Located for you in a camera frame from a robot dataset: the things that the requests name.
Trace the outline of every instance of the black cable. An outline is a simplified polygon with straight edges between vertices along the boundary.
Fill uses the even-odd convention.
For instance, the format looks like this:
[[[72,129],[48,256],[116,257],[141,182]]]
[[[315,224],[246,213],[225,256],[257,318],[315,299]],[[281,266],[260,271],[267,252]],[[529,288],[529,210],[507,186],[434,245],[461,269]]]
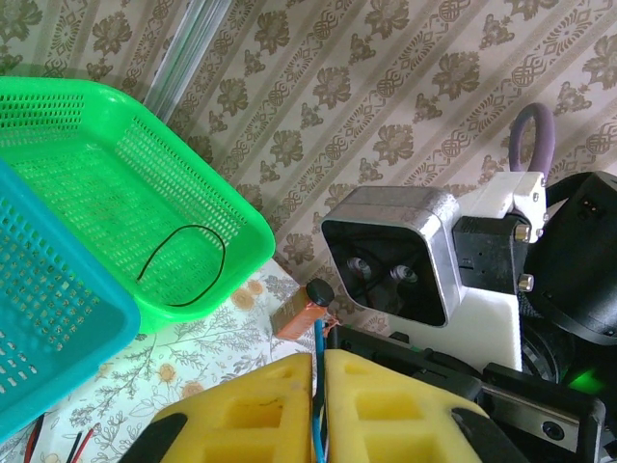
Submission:
[[[81,434],[82,434],[81,431],[77,433],[75,442],[73,442],[73,447],[70,450],[70,453],[68,454],[67,463],[70,463],[71,461],[73,461],[73,456],[75,456],[75,452],[77,451],[77,446],[79,445],[79,441],[81,440]]]
[[[190,300],[189,302],[185,302],[183,304],[168,304],[168,306],[170,306],[170,307],[186,307],[186,306],[190,306],[194,302],[200,300],[205,295],[205,293],[208,292],[216,284],[216,282],[219,281],[219,278],[221,278],[221,274],[223,273],[223,267],[225,266],[225,257],[226,257],[226,254],[227,254],[227,249],[225,247],[225,241],[223,241],[223,238],[217,232],[215,232],[214,230],[212,230],[209,227],[206,227],[204,225],[197,225],[197,224],[184,225],[184,226],[182,226],[182,227],[172,231],[172,233],[167,238],[165,238],[161,244],[159,244],[156,247],[154,252],[150,255],[150,257],[146,261],[146,264],[144,265],[144,268],[142,268],[142,271],[140,272],[139,276],[137,277],[137,281],[138,282],[142,279],[142,277],[144,276],[144,273],[146,273],[146,269],[148,268],[148,266],[150,265],[150,263],[154,259],[154,256],[156,256],[156,253],[158,253],[161,250],[161,248],[163,246],[165,246],[167,244],[167,242],[174,237],[174,235],[176,233],[181,232],[182,230],[185,230],[185,229],[201,229],[201,230],[206,230],[207,232],[210,232],[214,236],[216,236],[216,238],[220,241],[221,246],[222,246],[221,266],[219,267],[219,271],[218,271],[216,277],[214,277],[214,280],[212,281],[212,283],[210,283],[210,285],[208,285],[208,287],[206,289],[204,289],[197,297],[195,297],[194,299]]]
[[[575,194],[585,180],[591,177],[591,172],[580,172],[565,177],[547,188],[547,207],[567,200]]]

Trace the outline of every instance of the yellow foam block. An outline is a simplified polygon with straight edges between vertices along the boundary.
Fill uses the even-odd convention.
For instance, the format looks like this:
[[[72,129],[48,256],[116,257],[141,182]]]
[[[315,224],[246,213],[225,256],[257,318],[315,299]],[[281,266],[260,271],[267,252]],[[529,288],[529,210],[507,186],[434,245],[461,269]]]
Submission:
[[[162,410],[188,422],[163,463],[308,463],[310,354],[295,354]]]
[[[325,363],[330,463],[481,463],[450,417],[476,404],[344,350]]]

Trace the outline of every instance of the black wire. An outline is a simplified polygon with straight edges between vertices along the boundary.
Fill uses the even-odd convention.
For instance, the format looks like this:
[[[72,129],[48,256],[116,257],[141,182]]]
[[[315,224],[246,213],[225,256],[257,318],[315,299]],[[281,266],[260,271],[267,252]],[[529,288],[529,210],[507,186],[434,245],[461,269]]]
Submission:
[[[82,434],[81,431],[77,433],[75,442],[73,442],[73,447],[70,450],[70,453],[68,454],[67,463],[70,463],[71,461],[73,461],[73,456],[75,456],[75,452],[77,451],[77,446],[79,445],[79,441],[81,440],[81,434]]]
[[[144,273],[146,273],[146,269],[148,268],[148,266],[150,265],[150,263],[154,259],[154,256],[156,256],[156,253],[158,253],[161,250],[161,248],[163,246],[165,246],[167,244],[167,242],[174,237],[174,235],[176,233],[181,232],[182,230],[185,230],[185,229],[201,229],[201,230],[206,230],[207,232],[210,232],[214,236],[216,236],[216,238],[220,241],[222,249],[223,249],[222,255],[221,255],[221,266],[219,267],[219,271],[216,274],[216,277],[214,277],[214,280],[212,281],[212,283],[210,283],[210,285],[208,285],[208,287],[206,289],[204,289],[197,297],[195,297],[194,299],[190,300],[189,302],[185,302],[183,304],[168,304],[168,306],[170,306],[170,307],[186,307],[186,306],[190,306],[194,302],[200,300],[205,295],[205,293],[208,292],[216,284],[216,282],[219,281],[219,278],[221,278],[221,274],[223,273],[223,267],[225,266],[225,257],[226,257],[226,254],[227,254],[227,249],[225,247],[225,241],[223,241],[223,238],[217,232],[215,232],[214,230],[212,230],[209,227],[206,227],[204,225],[197,225],[197,224],[183,225],[182,227],[172,231],[172,234],[170,234],[167,238],[165,238],[163,240],[163,242],[156,247],[154,252],[150,255],[150,257],[146,261],[146,264],[144,265],[144,268],[142,268],[142,271],[140,272],[139,276],[137,277],[137,281],[138,282],[142,279],[142,277],[144,276]]]

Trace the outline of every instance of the wire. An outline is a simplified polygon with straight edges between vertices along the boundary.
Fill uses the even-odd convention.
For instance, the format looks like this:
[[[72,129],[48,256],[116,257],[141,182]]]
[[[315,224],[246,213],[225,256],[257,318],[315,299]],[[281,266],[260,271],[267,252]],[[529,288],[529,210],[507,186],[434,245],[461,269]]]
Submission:
[[[340,323],[340,320],[335,315],[332,315],[330,312],[326,312],[323,319],[324,319],[325,326],[324,326],[322,336],[324,338],[327,338],[330,332],[332,331],[332,329],[335,326],[340,326],[341,323]]]
[[[317,363],[317,390],[315,396],[313,398],[312,403],[312,441],[313,446],[315,448],[315,457],[317,463],[325,463],[326,455],[324,452],[324,448],[326,447],[326,439],[325,436],[322,436],[322,432],[326,426],[326,422],[328,420],[327,414],[323,413],[322,409],[324,408],[325,402],[325,367],[324,367],[324,352],[326,350],[326,342],[324,340],[323,335],[324,325],[321,319],[315,321],[314,331],[315,331],[315,357]]]
[[[216,274],[216,277],[214,277],[214,280],[212,281],[212,283],[210,283],[210,285],[208,285],[208,287],[206,289],[204,289],[197,297],[195,297],[194,299],[191,299],[189,302],[185,302],[183,304],[168,304],[168,306],[170,306],[170,307],[186,307],[186,306],[190,306],[194,302],[200,300],[205,295],[205,293],[208,292],[216,284],[216,282],[219,281],[219,279],[221,278],[221,274],[223,273],[223,267],[225,266],[225,257],[226,257],[226,254],[227,254],[227,249],[225,247],[225,241],[223,241],[223,238],[217,232],[215,232],[214,230],[212,230],[209,227],[206,227],[204,225],[197,225],[197,224],[184,225],[184,226],[182,226],[182,227],[172,231],[172,233],[167,238],[165,238],[161,244],[159,244],[156,247],[154,252],[150,255],[150,257],[146,261],[146,264],[144,265],[144,268],[142,268],[142,271],[140,272],[139,276],[137,277],[137,282],[139,282],[142,279],[142,277],[144,276],[144,273],[146,273],[146,269],[148,268],[148,266],[150,265],[150,263],[154,259],[154,256],[156,256],[156,253],[158,253],[161,250],[161,248],[163,246],[165,246],[167,244],[167,242],[174,237],[174,235],[176,233],[181,232],[182,230],[185,230],[185,229],[201,229],[201,230],[206,230],[207,232],[210,232],[214,236],[216,236],[216,238],[221,243],[221,246],[222,246],[222,249],[223,249],[223,252],[222,252],[222,255],[221,255],[221,265],[219,266],[219,271]]]
[[[84,451],[84,448],[86,447],[86,444],[88,444],[88,441],[90,441],[90,438],[93,437],[94,434],[94,429],[98,426],[98,423],[95,424],[90,431],[88,431],[88,434],[86,434],[86,437],[84,437],[84,440],[81,443],[81,446],[79,446],[79,450],[75,453],[75,457],[72,459],[72,462],[69,461],[68,463],[77,463],[77,461],[79,460],[79,457],[81,456],[82,451]]]
[[[70,463],[71,461],[73,461],[73,455],[75,454],[75,451],[77,450],[77,446],[79,445],[79,440],[81,439],[81,435],[82,435],[82,432],[79,431],[77,433],[77,437],[75,438],[75,442],[73,442],[73,447],[70,449],[70,453],[68,454],[67,463]]]
[[[37,418],[35,422],[35,427],[32,429],[32,433],[28,438],[28,443],[26,444],[26,451],[23,455],[24,463],[30,463],[32,460],[32,455],[35,452],[35,447],[37,446],[37,442],[39,441],[40,431],[42,430],[42,422],[45,419],[45,414],[43,413]]]
[[[523,108],[512,125],[508,158],[511,172],[522,172],[521,145],[524,127],[533,118],[536,122],[536,136],[529,172],[541,172],[549,176],[550,164],[555,150],[555,123],[550,109],[542,103],[531,103]]]

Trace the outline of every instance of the black cylinder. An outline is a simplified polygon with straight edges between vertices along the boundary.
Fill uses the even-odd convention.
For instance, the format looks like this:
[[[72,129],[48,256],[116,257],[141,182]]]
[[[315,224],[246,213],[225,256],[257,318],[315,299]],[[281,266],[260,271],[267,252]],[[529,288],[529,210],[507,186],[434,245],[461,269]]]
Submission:
[[[617,177],[589,176],[533,246],[531,306],[585,340],[617,344]]]

